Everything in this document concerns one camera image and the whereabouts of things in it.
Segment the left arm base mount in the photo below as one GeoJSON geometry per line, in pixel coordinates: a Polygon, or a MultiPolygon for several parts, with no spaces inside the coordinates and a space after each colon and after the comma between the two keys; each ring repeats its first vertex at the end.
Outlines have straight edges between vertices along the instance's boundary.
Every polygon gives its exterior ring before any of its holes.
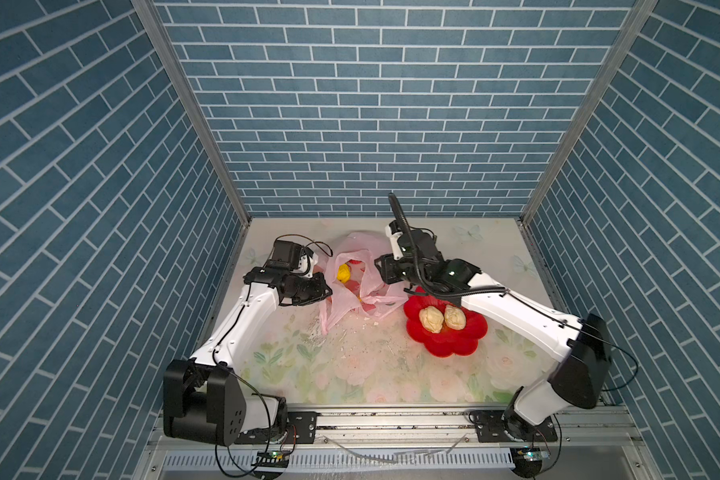
{"type": "Polygon", "coordinates": [[[241,433],[236,445],[313,444],[317,430],[318,414],[315,411],[289,412],[280,415],[275,425],[241,433]]]}

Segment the beige fake fruit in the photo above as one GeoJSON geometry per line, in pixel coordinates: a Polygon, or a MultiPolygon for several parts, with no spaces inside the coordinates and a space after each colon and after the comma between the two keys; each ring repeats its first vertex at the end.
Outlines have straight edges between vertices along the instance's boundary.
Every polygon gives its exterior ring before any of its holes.
{"type": "Polygon", "coordinates": [[[435,306],[427,306],[419,311],[422,327],[433,334],[439,334],[445,323],[443,312],[435,306]]]}

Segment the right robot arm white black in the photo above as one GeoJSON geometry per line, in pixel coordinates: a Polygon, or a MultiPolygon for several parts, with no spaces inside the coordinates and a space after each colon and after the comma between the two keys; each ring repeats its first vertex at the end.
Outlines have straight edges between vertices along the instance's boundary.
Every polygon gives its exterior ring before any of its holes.
{"type": "Polygon", "coordinates": [[[505,430],[521,438],[568,407],[597,405],[612,364],[603,319],[559,312],[499,284],[462,259],[447,260],[434,234],[401,217],[385,229],[392,251],[374,264],[382,280],[410,283],[417,299],[434,299],[491,318],[533,342],[556,361],[554,369],[520,387],[502,415],[505,430]]]}

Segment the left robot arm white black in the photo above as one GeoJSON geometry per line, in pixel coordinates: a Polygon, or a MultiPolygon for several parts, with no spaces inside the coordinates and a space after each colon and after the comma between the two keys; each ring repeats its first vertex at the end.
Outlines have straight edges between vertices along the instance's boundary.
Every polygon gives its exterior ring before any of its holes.
{"type": "Polygon", "coordinates": [[[285,398],[259,392],[237,369],[277,309],[309,306],[331,296],[318,263],[332,255],[326,243],[304,235],[275,239],[264,264],[244,276],[240,296],[222,323],[188,358],[167,366],[162,394],[166,436],[229,447],[265,444],[285,434],[285,398]]]}

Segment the pale yellow fake pear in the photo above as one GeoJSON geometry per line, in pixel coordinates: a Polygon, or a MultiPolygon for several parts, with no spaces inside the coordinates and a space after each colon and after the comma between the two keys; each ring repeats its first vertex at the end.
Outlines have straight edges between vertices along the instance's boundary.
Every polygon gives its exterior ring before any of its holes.
{"type": "Polygon", "coordinates": [[[444,313],[444,324],[451,330],[460,331],[467,325],[467,318],[464,311],[456,306],[447,305],[444,313]]]}

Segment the pink plastic bag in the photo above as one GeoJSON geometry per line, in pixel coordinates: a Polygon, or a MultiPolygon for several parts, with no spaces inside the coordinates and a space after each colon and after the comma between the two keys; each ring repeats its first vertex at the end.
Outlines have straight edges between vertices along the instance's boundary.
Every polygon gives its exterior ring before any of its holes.
{"type": "Polygon", "coordinates": [[[334,255],[319,264],[333,290],[333,295],[320,303],[319,319],[324,335],[348,313],[381,320],[408,300],[404,286],[385,284],[374,265],[375,259],[391,252],[389,240],[382,234],[351,232],[335,245],[334,255]],[[336,279],[341,264],[351,268],[351,279],[346,284],[336,279]]]}

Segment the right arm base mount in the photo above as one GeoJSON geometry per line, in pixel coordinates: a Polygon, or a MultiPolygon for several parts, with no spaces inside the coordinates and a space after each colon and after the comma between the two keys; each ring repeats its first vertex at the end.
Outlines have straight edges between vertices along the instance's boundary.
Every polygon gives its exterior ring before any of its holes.
{"type": "Polygon", "coordinates": [[[474,427],[480,443],[531,443],[551,444],[559,440],[556,423],[548,417],[540,425],[532,425],[518,416],[506,417],[501,409],[469,410],[467,421],[474,427]]]}

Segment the yellow fake lemon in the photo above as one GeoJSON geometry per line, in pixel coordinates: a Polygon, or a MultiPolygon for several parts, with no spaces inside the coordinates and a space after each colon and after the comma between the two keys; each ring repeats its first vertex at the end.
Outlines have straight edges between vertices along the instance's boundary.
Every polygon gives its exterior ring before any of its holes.
{"type": "Polygon", "coordinates": [[[336,279],[342,284],[346,284],[351,279],[351,268],[348,264],[341,264],[336,273],[336,279]]]}

